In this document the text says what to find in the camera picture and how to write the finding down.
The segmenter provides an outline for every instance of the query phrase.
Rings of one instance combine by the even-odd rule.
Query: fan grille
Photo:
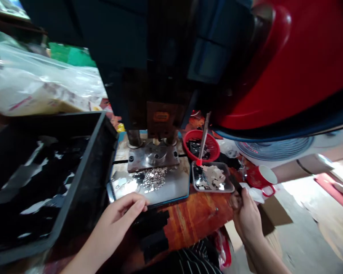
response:
[[[242,152],[255,159],[283,161],[305,152],[313,141],[314,137],[305,137],[269,143],[235,143]]]

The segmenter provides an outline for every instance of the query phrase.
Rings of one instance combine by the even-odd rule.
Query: red object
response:
[[[213,113],[222,127],[267,126],[343,89],[343,0],[267,2],[253,13],[270,7],[269,35]]]
[[[252,187],[259,189],[270,187],[272,189],[272,193],[269,195],[263,192],[264,196],[270,197],[276,193],[273,185],[278,183],[277,176],[269,167],[263,165],[255,166],[252,169],[248,169],[247,175],[248,183]]]
[[[187,142],[190,139],[202,140],[202,135],[203,135],[203,131],[195,129],[192,131],[188,131],[183,137],[184,149],[187,152],[188,157],[192,159],[193,161],[197,161],[198,157],[194,156],[192,152],[189,151],[189,148],[187,147]],[[210,134],[207,134],[205,146],[210,150],[210,158],[208,160],[202,160],[202,161],[213,162],[220,155],[220,147],[218,146],[218,142]]]
[[[334,186],[335,180],[326,173],[316,175],[314,180],[329,193],[338,203],[343,206],[343,194],[340,193]]]
[[[231,266],[231,251],[227,237],[218,229],[212,235],[218,252],[218,263],[220,270]]]

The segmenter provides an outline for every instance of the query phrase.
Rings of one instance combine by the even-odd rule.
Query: striped cloth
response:
[[[222,274],[218,253],[206,238],[187,249],[171,252],[164,260],[138,272],[141,273]]]

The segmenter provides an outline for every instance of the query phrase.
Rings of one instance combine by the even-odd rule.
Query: red plastic basket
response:
[[[187,152],[189,158],[193,161],[198,160],[198,157],[194,156],[192,152],[189,151],[187,147],[187,143],[190,139],[198,138],[202,140],[203,131],[201,130],[192,130],[188,131],[183,138],[183,146]],[[218,146],[218,142],[215,140],[213,136],[207,134],[206,144],[205,146],[210,150],[210,158],[208,160],[202,160],[203,162],[213,162],[216,160],[220,155],[220,147]]]

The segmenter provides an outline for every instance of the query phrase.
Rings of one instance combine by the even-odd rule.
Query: hand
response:
[[[231,195],[230,205],[234,209],[234,224],[243,243],[253,243],[264,239],[262,221],[258,207],[246,188],[242,199],[237,192]]]
[[[110,204],[87,242],[62,273],[95,273],[114,253],[133,221],[147,210],[143,195],[130,193]]]

